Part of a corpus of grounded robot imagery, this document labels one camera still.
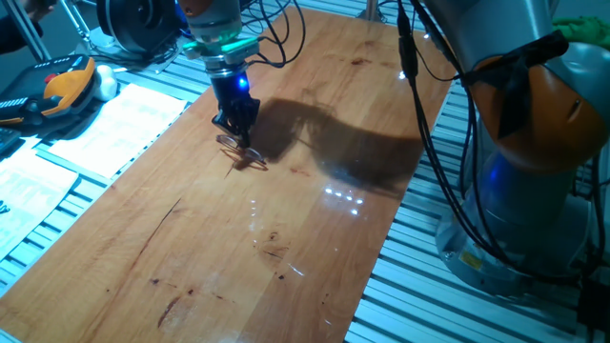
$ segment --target wood grain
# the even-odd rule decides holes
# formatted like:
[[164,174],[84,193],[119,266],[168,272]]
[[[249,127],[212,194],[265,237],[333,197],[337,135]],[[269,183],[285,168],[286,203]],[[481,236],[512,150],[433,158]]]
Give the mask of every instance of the wood grain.
[[[269,170],[220,149],[206,91],[0,300],[2,329],[28,343],[343,339],[421,145],[396,28],[305,16],[292,65],[249,70]],[[449,85],[418,80],[434,123]]]

